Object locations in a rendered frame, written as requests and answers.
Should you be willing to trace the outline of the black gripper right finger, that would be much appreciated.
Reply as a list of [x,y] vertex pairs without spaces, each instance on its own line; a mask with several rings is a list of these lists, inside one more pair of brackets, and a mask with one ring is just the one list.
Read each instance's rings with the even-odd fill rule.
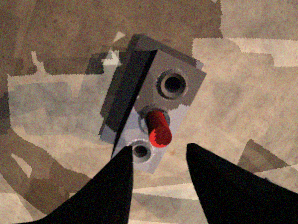
[[186,164],[208,224],[298,224],[298,193],[188,144]]

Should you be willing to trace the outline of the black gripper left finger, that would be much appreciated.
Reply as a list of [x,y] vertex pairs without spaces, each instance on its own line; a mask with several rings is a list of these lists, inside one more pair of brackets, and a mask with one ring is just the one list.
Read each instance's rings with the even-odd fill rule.
[[124,147],[63,205],[23,224],[128,224],[132,189],[133,147]]

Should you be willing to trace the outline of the grey plate with round hole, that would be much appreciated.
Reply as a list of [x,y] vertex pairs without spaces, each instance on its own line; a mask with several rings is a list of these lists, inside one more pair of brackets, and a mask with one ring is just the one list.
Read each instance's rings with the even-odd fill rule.
[[153,49],[118,127],[110,159],[122,148],[133,147],[133,168],[154,173],[170,144],[164,148],[150,144],[146,115],[164,113],[174,137],[206,75],[161,49]]

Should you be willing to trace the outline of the red peg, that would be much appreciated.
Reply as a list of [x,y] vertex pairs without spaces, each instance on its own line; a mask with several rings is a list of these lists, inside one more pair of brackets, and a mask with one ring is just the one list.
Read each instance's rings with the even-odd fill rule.
[[173,136],[168,123],[166,123],[164,113],[160,111],[149,112],[146,115],[146,123],[148,123],[150,144],[156,148],[168,147]]

